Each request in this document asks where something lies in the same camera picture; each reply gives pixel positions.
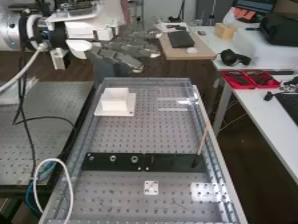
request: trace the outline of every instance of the white cube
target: white cube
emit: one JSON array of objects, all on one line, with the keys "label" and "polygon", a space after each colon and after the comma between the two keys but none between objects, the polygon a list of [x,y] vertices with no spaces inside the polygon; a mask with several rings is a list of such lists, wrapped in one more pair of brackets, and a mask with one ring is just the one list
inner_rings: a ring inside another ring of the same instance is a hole
[{"label": "white cube", "polygon": [[101,95],[102,111],[128,111],[128,88],[105,88]]}]

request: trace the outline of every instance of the keyboard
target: keyboard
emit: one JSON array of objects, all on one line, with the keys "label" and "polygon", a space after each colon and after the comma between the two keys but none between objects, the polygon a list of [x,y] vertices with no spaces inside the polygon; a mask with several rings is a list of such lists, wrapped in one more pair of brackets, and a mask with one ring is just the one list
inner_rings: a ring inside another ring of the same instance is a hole
[{"label": "keyboard", "polygon": [[186,31],[175,31],[167,34],[173,48],[189,48],[194,46],[193,38]]},{"label": "keyboard", "polygon": [[278,93],[275,94],[275,97],[292,121],[298,125],[298,94]]}]

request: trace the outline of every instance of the metal table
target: metal table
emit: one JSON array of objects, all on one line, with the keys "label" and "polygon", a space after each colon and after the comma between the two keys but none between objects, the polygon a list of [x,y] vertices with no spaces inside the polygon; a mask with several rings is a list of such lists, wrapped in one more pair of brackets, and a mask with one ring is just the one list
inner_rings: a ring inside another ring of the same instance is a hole
[{"label": "metal table", "polygon": [[[60,116],[76,123],[90,88],[90,82],[37,83],[25,98],[26,118]],[[21,190],[28,185],[32,170],[32,153],[24,126],[12,126],[14,113],[16,106],[0,106],[0,189],[4,197],[6,192]],[[38,164],[62,152],[72,126],[54,119],[29,121],[28,126]]]},{"label": "metal table", "polygon": [[[134,117],[96,117],[106,87],[137,93]],[[207,120],[201,97],[189,79],[105,79],[68,159],[74,207],[69,223],[247,223],[214,133],[203,146],[202,172],[82,171],[88,153],[195,154]],[[158,181],[158,195],[143,194],[143,182]],[[61,177],[41,223],[62,223],[69,207]]]}]

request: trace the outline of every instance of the wall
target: wall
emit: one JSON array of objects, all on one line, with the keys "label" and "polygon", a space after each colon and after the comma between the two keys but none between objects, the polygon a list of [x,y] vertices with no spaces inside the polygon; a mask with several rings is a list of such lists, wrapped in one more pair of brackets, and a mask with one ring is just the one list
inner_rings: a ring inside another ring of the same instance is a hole
[{"label": "wall", "polygon": [[[170,16],[177,17],[182,0],[143,0],[143,18],[146,27],[154,24],[155,19],[167,21]],[[193,21],[195,14],[195,0],[185,1],[185,21]]]},{"label": "wall", "polygon": [[[215,22],[221,22],[223,16],[226,15],[233,0],[215,0]],[[198,0],[198,6],[195,4],[197,0],[186,0],[185,2],[185,21],[190,22],[195,19],[195,9],[198,7],[198,18],[201,19],[202,12],[203,24],[207,22],[209,15],[211,13],[213,0]],[[157,18],[162,18],[165,21],[169,16],[177,17],[182,0],[143,0],[143,18],[146,27],[154,24]]]},{"label": "wall", "polygon": [[[214,10],[214,21],[221,22],[226,13],[229,12],[231,8],[231,3],[234,0],[214,0],[215,1],[215,10]],[[209,15],[211,13],[213,9],[213,0],[198,0],[197,5],[197,14],[198,18],[202,18],[203,15],[203,25],[206,25],[206,22],[209,20]]]},{"label": "wall", "polygon": [[290,0],[278,0],[274,11],[298,13],[298,3],[294,3]]}]

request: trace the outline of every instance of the red box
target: red box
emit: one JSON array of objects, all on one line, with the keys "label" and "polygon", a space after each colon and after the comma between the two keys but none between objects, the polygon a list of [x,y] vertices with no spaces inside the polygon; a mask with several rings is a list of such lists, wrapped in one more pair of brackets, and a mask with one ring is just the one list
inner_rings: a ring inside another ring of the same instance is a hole
[{"label": "red box", "polygon": [[271,77],[271,75],[261,70],[247,70],[245,75],[251,79],[257,88],[275,89],[279,88],[281,83]]},{"label": "red box", "polygon": [[254,89],[255,83],[242,71],[222,71],[221,76],[234,89]]}]

